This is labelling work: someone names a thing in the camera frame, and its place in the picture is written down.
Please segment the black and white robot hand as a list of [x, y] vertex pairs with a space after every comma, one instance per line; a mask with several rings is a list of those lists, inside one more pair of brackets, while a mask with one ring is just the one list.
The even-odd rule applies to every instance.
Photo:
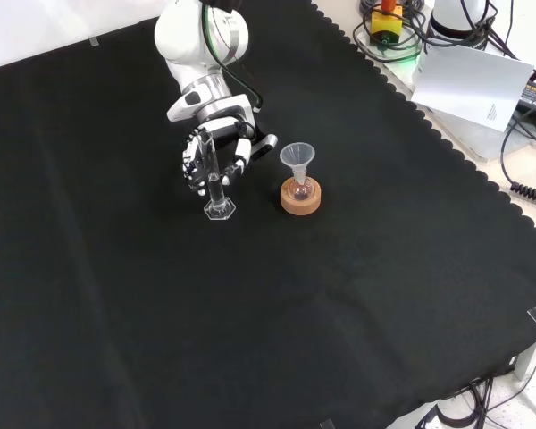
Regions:
[[275, 135], [261, 131], [245, 95], [215, 100], [198, 108], [195, 117], [198, 125], [187, 136], [187, 146], [182, 153], [182, 173], [188, 186], [201, 196], [205, 194], [207, 174], [197, 141], [199, 132], [207, 131], [217, 150], [235, 145], [231, 160], [220, 169], [223, 186], [231, 185], [250, 164], [272, 151], [278, 143]]

